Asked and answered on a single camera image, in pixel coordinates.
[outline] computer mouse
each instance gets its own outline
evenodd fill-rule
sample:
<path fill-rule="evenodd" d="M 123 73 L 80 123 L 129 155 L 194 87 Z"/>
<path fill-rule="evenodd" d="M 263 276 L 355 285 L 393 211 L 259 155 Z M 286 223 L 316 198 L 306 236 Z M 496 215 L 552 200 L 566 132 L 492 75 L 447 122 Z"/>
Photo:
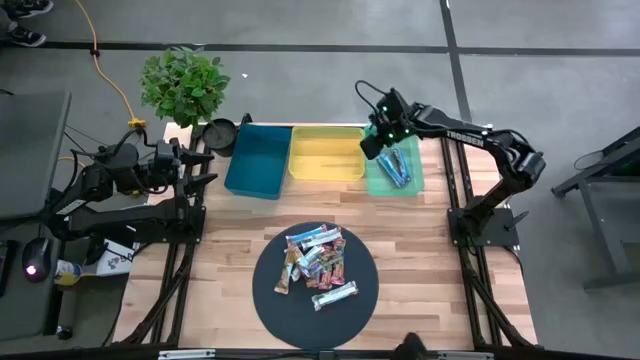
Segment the computer mouse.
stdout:
<path fill-rule="evenodd" d="M 22 250 L 22 271 L 30 282 L 38 283 L 51 272 L 51 240 L 38 237 L 29 241 Z"/>

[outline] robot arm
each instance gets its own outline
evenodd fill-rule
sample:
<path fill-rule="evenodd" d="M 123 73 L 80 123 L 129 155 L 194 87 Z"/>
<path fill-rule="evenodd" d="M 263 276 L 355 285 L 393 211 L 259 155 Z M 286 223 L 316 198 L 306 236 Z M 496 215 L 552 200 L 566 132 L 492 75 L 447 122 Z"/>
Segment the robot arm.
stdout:
<path fill-rule="evenodd" d="M 368 159 L 378 156 L 383 147 L 413 135 L 420 139 L 444 137 L 460 141 L 486 150 L 494 157 L 502 179 L 485 196 L 470 201 L 460 216 L 461 226 L 473 235 L 482 232 L 496 206 L 511 195 L 531 188 L 546 165 L 542 153 L 533 149 L 519 133 L 452 119 L 433 106 L 408 105 L 393 88 L 383 93 L 373 108 L 369 119 L 377 133 L 360 143 Z"/>
<path fill-rule="evenodd" d="M 147 163 L 139 164 L 138 150 L 124 141 L 100 148 L 95 154 L 80 153 L 91 156 L 94 164 L 82 169 L 75 183 L 62 192 L 48 211 L 50 227 L 67 234 L 62 238 L 75 238 L 95 230 L 117 226 L 145 227 L 144 223 L 172 228 L 176 232 L 188 232 L 193 227 L 194 211 L 188 198 L 217 175 L 183 175 L 181 166 L 206 163 L 213 159 L 213 155 L 187 150 L 180 146 L 177 138 L 171 139 L 169 143 L 161 140 L 149 145 L 146 143 L 144 129 L 133 132 L 144 134 L 145 145 L 155 148 L 153 158 Z M 88 202 L 110 198 L 114 189 L 123 194 L 134 191 L 161 194 L 169 187 L 174 190 L 173 198 L 154 206 L 105 212 L 79 211 Z"/>

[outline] pile of snack bars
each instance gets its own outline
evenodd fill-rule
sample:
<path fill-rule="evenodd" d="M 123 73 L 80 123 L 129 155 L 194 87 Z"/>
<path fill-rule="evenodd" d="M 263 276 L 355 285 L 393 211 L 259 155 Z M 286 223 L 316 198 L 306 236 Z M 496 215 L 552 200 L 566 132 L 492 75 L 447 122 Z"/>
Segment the pile of snack bars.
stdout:
<path fill-rule="evenodd" d="M 327 230 L 327 226 L 322 225 L 286 238 L 286 256 L 282 275 L 274 289 L 276 292 L 288 294 L 289 279 L 295 282 L 304 278 L 307 287 L 320 290 L 329 290 L 333 285 L 341 285 L 337 289 L 312 297 L 316 311 L 324 305 L 358 293 L 355 281 L 347 284 L 344 281 L 344 249 L 347 242 L 342 238 L 340 227 Z"/>
<path fill-rule="evenodd" d="M 397 188 L 405 187 L 411 182 L 407 160 L 400 149 L 381 152 L 376 161 Z"/>

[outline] blue bin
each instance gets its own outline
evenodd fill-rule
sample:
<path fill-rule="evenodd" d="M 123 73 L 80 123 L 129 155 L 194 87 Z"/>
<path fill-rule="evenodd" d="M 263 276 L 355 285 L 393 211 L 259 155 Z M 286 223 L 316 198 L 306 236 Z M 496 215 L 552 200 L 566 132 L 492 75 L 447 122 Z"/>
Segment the blue bin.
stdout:
<path fill-rule="evenodd" d="M 224 186 L 235 195 L 279 199 L 290 143 L 291 129 L 242 125 Z"/>

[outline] small black bowl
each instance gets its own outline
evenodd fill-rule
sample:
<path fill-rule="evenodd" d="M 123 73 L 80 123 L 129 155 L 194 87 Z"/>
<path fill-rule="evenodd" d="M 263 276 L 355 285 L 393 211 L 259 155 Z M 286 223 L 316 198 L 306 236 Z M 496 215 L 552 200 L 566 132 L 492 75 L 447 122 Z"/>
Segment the small black bowl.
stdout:
<path fill-rule="evenodd" d="M 222 157 L 230 157 L 238 138 L 238 128 L 228 119 L 215 119 L 202 130 L 204 144 Z"/>

